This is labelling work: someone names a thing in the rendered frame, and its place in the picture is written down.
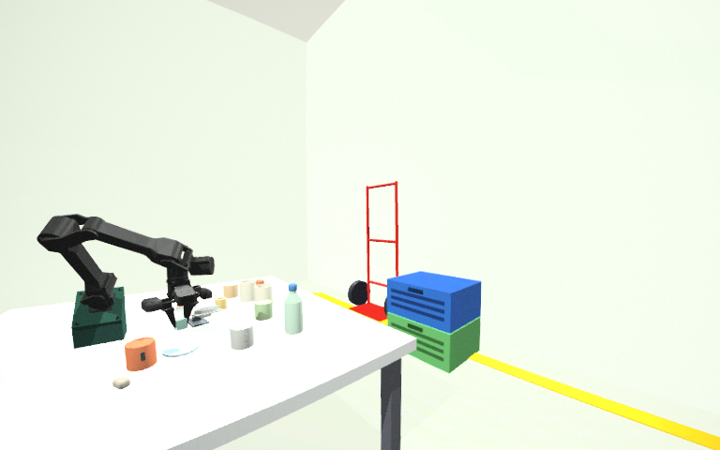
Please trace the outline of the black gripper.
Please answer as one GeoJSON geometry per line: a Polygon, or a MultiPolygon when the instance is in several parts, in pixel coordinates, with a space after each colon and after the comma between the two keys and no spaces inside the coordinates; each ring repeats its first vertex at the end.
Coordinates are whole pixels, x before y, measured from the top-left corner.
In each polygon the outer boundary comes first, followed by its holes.
{"type": "MultiPolygon", "coordinates": [[[[178,277],[178,278],[167,278],[166,283],[168,283],[168,292],[167,296],[168,298],[165,299],[159,299],[157,297],[151,297],[147,299],[143,299],[141,302],[141,309],[147,313],[161,310],[164,313],[167,314],[169,320],[172,323],[173,328],[176,326],[175,321],[175,315],[174,315],[174,307],[173,303],[176,303],[175,300],[171,299],[170,291],[172,288],[173,283],[178,283],[178,285],[185,285],[186,281],[190,281],[188,279],[188,275],[185,277],[178,277]]],[[[208,288],[202,288],[202,299],[211,299],[212,298],[212,291],[208,288]]],[[[193,307],[195,307],[197,304],[199,304],[199,301],[197,301],[198,297],[195,299],[194,304],[185,304],[184,305],[184,318],[187,318],[187,323],[189,321],[189,316],[193,310],[193,307]]]]}

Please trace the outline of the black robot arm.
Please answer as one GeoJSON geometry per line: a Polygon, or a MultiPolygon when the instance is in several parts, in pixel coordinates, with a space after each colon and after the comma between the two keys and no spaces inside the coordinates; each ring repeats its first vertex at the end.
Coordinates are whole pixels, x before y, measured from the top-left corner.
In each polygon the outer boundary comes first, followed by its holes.
{"type": "MultiPolygon", "coordinates": [[[[53,216],[37,236],[37,241],[48,251],[60,253],[84,282],[81,303],[88,306],[89,313],[113,309],[113,288],[117,277],[102,272],[83,242],[98,240],[119,248],[146,256],[151,262],[166,267],[167,278],[188,275],[214,275],[215,262],[210,256],[193,257],[193,249],[167,237],[153,238],[113,225],[100,217],[84,217],[80,214],[53,216]],[[80,225],[82,229],[80,229],[80,225]],[[181,258],[182,251],[185,252],[181,258]],[[90,311],[91,310],[91,311],[90,311]]],[[[177,306],[194,304],[203,295],[201,285],[191,287],[173,283],[171,299],[177,306]],[[173,285],[174,284],[174,285],[173,285]]]]}

